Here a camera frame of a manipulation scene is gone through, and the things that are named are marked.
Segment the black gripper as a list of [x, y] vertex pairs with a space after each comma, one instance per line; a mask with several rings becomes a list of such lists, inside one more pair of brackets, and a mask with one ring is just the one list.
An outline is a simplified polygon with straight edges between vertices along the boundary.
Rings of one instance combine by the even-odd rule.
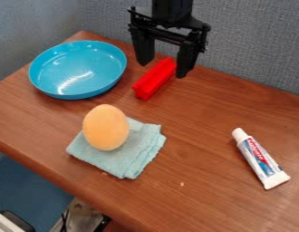
[[154, 41], [180, 46], [176, 77], [193, 69], [198, 53], [205, 51], [210, 26], [192, 16], [193, 0], [152, 0], [150, 7], [132, 5], [129, 32], [137, 62], [145, 66], [154, 58]]

